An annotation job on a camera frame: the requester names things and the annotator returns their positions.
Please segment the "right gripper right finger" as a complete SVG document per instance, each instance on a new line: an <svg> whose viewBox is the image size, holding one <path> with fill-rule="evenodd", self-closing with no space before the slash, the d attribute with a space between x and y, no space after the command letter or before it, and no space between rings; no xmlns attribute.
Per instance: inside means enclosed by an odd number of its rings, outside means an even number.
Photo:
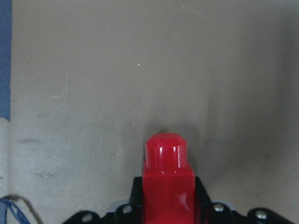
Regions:
<svg viewBox="0 0 299 224"><path fill-rule="evenodd" d="M195 177L196 224L291 224L292 221L263 207L240 214L228 203L212 201L199 177Z"/></svg>

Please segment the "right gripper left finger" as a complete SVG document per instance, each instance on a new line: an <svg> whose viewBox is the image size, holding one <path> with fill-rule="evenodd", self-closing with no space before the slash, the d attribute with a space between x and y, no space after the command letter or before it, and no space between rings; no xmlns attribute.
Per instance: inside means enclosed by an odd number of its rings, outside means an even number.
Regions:
<svg viewBox="0 0 299 224"><path fill-rule="evenodd" d="M75 213L65 224L141 224L142 218L142 177L133 179L130 197L127 203L117 205L115 209L100 217L96 212L83 210Z"/></svg>

